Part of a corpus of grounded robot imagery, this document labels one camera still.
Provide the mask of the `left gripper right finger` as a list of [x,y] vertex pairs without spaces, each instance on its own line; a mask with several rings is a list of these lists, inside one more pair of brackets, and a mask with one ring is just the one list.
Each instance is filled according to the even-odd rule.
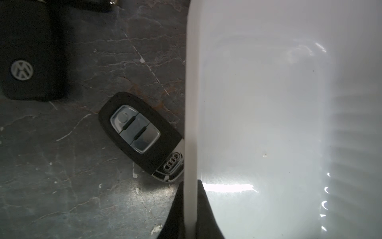
[[224,236],[217,225],[206,191],[201,180],[198,180],[196,238],[223,239]]

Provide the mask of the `white storage box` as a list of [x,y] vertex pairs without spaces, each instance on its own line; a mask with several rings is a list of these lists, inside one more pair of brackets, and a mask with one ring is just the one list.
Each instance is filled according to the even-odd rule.
[[185,132],[227,239],[382,236],[381,1],[191,1]]

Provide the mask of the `black key with buttons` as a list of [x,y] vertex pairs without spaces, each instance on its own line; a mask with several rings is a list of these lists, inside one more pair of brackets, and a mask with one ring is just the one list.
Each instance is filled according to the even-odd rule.
[[101,108],[98,119],[114,144],[154,178],[172,183],[184,172],[183,137],[139,97],[116,93]]

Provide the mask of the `black VW key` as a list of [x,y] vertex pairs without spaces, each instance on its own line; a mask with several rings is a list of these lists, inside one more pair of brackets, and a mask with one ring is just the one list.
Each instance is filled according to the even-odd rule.
[[51,101],[66,91],[61,23],[42,1],[1,1],[1,90],[11,100]]

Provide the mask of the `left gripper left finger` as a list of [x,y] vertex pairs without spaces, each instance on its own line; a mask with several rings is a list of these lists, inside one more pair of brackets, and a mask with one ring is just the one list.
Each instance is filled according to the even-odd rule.
[[179,184],[167,220],[157,239],[184,239],[184,182]]

